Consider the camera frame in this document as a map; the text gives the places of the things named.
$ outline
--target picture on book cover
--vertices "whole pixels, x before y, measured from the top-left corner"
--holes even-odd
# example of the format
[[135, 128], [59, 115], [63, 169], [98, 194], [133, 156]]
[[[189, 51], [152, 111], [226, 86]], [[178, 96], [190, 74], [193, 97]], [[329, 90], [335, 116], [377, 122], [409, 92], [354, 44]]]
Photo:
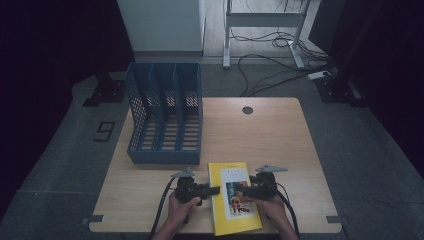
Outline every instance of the picture on book cover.
[[248, 186], [249, 178], [246, 169], [233, 168], [221, 170], [222, 192], [224, 197], [225, 215], [227, 220], [255, 215], [255, 203], [249, 201], [236, 186]]

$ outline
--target plastic file organizer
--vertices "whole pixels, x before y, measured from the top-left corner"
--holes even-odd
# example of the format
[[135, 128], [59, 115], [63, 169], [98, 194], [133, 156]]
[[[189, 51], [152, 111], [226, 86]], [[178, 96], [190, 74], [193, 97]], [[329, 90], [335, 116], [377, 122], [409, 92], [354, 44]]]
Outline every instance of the plastic file organizer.
[[196, 63], [131, 63], [126, 73], [134, 163], [198, 165], [202, 88]]

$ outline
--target white wall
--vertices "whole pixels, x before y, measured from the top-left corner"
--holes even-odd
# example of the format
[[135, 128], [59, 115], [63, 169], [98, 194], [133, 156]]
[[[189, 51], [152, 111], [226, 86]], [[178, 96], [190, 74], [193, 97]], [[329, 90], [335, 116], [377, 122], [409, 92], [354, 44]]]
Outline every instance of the white wall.
[[202, 51], [203, 0], [117, 0], [133, 51]]

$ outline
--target yellow book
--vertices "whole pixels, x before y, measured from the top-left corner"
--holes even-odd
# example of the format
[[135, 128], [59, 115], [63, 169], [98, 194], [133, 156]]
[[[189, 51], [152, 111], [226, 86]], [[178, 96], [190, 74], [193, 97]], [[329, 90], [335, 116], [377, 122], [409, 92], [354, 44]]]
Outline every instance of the yellow book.
[[237, 184], [250, 186], [247, 164], [209, 163], [208, 168], [210, 186], [221, 187], [220, 193], [212, 196], [215, 236], [262, 228], [256, 204], [235, 190]]

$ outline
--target hand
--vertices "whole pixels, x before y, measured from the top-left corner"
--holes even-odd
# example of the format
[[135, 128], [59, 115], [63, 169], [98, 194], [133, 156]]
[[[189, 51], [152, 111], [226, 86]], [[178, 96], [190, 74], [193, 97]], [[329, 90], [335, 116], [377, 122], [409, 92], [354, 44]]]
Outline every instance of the hand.
[[200, 197], [192, 198], [189, 202], [183, 204], [175, 197], [175, 192], [169, 195], [168, 219], [169, 223], [178, 227], [183, 227], [184, 219], [191, 213], [193, 208], [201, 201]]
[[168, 218], [161, 229], [153, 237], [153, 240], [171, 240], [174, 235], [184, 226], [183, 222], [191, 213], [194, 206], [200, 201], [200, 197], [191, 199], [188, 203], [180, 203], [175, 197], [175, 192], [169, 195]]
[[254, 201], [259, 210], [270, 218], [276, 228], [278, 228], [282, 221], [287, 219], [284, 202], [277, 195], [268, 200], [260, 200], [256, 198], [249, 199]]
[[298, 237], [290, 224], [286, 215], [286, 208], [283, 200], [275, 195], [268, 200], [260, 200], [255, 198], [249, 198], [256, 203], [259, 210], [266, 214], [274, 227], [278, 230], [281, 239], [285, 240], [298, 240]]

